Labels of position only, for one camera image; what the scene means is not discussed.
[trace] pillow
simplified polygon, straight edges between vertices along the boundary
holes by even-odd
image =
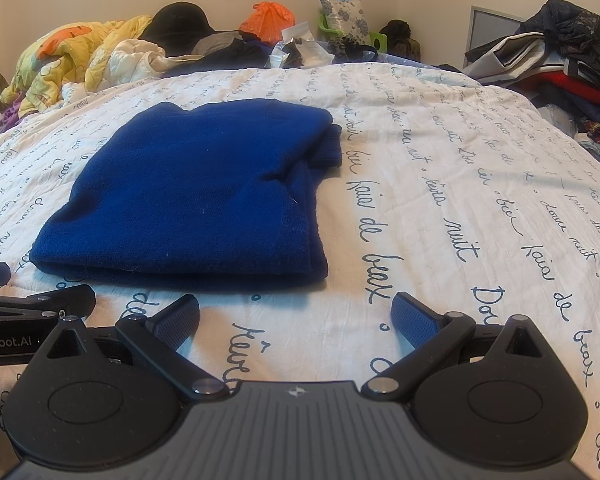
[[[371,45],[369,26],[360,0],[320,0],[327,26],[351,35],[360,43]]]

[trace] folded clothing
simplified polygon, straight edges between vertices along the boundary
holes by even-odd
[[[593,104],[600,105],[600,88],[594,88],[579,79],[566,75],[564,72],[544,72],[536,74],[531,78],[534,81],[549,81],[558,88],[568,90]]]
[[[162,77],[174,77],[212,70],[240,70],[241,68],[264,68],[269,54],[256,44],[233,40],[228,47],[216,50],[199,61],[187,61],[167,70]]]
[[[485,78],[494,78],[495,81],[515,80],[544,55],[545,47],[541,33],[509,36],[466,67],[464,73],[479,82],[483,82]]]
[[[93,155],[29,257],[45,272],[142,286],[318,282],[315,188],[341,156],[340,127],[320,108],[160,103]]]

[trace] bed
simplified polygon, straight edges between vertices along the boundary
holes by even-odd
[[[31,116],[0,136],[0,260],[13,274],[0,295],[79,283],[43,274],[27,253],[119,126],[162,101],[192,109],[245,98],[323,107],[342,126],[342,167],[317,191],[327,280],[243,294],[90,283],[97,305],[87,324],[151,315],[193,292],[202,319],[180,352],[230,385],[361,385],[410,350],[390,321],[398,291],[478,322],[526,314],[585,397],[589,425],[574,461],[599,476],[600,164],[522,96],[462,74],[374,63],[208,72],[117,86]],[[232,345],[240,334],[248,348]],[[0,407],[23,369],[0,367]],[[0,429],[0,477],[16,460]]]

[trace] yellow comforter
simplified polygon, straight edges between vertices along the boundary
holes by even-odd
[[[87,91],[94,91],[116,45],[140,36],[150,22],[150,16],[136,16],[126,22],[71,23],[52,30],[20,55],[0,101],[9,105],[25,91],[19,111],[22,117],[57,103],[64,83],[83,82]]]

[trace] black bag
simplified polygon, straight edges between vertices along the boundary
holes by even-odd
[[[378,51],[372,46],[363,45],[353,36],[337,36],[328,46],[327,52],[335,56],[335,63],[373,62],[378,59]],[[372,52],[373,57],[367,59],[365,52]]]
[[[420,61],[420,44],[411,39],[411,27],[403,20],[391,20],[380,30],[387,36],[387,54]]]

